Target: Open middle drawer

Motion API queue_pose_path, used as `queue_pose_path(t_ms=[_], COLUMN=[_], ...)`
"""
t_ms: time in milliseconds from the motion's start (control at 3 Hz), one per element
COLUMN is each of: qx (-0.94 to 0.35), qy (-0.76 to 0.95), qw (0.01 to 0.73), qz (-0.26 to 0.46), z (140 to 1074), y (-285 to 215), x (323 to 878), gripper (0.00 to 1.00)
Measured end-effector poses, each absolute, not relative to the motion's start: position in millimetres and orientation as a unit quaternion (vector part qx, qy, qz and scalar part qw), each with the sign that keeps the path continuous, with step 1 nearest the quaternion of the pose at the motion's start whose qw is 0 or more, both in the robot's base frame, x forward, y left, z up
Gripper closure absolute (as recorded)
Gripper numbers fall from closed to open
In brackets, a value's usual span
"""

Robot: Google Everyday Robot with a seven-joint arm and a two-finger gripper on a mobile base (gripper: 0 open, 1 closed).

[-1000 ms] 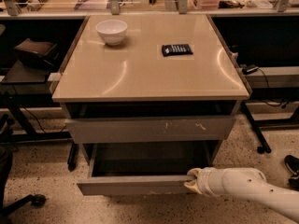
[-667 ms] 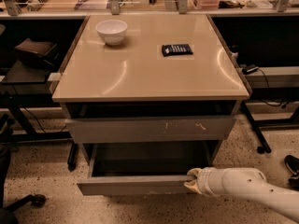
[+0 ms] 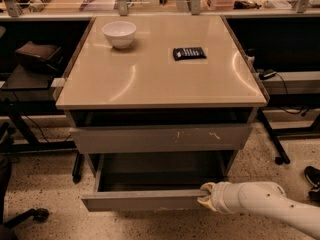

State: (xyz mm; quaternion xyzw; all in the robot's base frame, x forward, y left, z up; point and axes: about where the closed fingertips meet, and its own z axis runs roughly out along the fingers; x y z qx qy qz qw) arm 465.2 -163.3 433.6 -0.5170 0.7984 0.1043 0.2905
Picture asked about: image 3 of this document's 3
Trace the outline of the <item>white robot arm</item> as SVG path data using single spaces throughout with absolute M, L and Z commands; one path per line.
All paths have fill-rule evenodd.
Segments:
M 279 220 L 296 230 L 320 240 L 320 208 L 286 197 L 274 182 L 208 182 L 201 186 L 206 195 L 197 201 L 221 214 L 247 212 Z

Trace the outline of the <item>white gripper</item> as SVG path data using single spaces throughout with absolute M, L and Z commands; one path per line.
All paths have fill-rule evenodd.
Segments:
M 199 204 L 208 208 L 214 212 L 221 214 L 233 214 L 233 211 L 227 206 L 227 188 L 230 186 L 229 182 L 204 183 L 201 187 L 201 191 L 205 191 L 206 195 L 198 197 L 197 201 Z

